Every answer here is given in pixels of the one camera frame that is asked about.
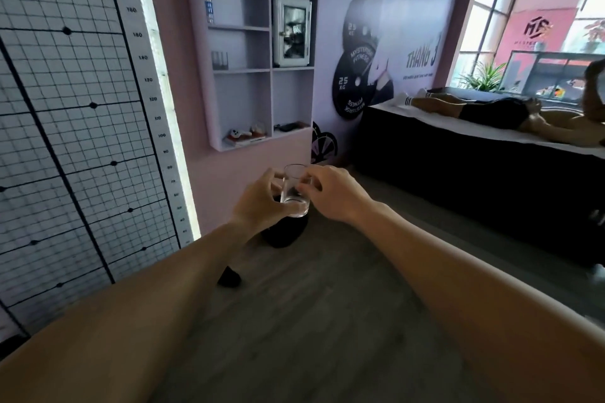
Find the green plant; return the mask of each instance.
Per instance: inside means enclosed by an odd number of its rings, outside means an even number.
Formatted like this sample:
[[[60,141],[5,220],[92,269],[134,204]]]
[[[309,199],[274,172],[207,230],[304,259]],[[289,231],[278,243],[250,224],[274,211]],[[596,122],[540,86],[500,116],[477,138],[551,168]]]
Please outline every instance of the green plant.
[[[477,91],[496,91],[506,63],[494,67],[494,63],[478,63],[475,73],[466,73],[460,76],[460,83],[467,89]]]

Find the weight plate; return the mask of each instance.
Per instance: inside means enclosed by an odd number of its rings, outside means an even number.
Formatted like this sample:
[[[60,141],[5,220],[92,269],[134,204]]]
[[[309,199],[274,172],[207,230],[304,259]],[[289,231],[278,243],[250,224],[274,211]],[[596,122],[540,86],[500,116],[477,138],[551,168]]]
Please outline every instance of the weight plate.
[[[352,0],[343,24],[343,49],[351,51],[360,44],[377,45],[382,0]]]
[[[368,84],[374,48],[363,45],[343,53],[332,81],[332,101],[338,115],[355,119],[374,97],[376,83]]]

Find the black bed base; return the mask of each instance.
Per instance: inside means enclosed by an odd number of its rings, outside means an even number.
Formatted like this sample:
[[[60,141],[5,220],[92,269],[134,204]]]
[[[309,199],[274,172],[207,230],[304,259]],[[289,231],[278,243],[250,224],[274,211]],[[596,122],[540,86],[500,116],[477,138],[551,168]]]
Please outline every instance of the black bed base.
[[[605,160],[490,140],[367,108],[353,163],[436,205],[550,253],[605,263]]]

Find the pink sign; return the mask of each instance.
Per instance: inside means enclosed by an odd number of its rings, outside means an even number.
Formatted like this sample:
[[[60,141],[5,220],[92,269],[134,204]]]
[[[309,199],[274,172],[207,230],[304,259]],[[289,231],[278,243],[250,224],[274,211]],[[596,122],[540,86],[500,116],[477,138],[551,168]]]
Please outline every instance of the pink sign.
[[[542,51],[559,51],[573,23],[577,9],[526,10],[510,15],[494,62],[508,61],[513,50],[534,51],[544,42]]]

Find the person lying down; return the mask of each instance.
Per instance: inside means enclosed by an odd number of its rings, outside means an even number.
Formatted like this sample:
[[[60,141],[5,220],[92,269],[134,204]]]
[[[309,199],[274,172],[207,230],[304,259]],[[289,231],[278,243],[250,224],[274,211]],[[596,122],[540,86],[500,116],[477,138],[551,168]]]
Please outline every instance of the person lying down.
[[[572,110],[542,109],[536,98],[505,97],[478,102],[452,94],[429,93],[424,89],[414,97],[406,93],[397,95],[393,105],[411,105],[428,113],[536,134],[553,142],[578,147],[605,147],[605,104],[597,91],[597,79],[604,69],[605,60],[594,61],[586,67],[583,114]]]

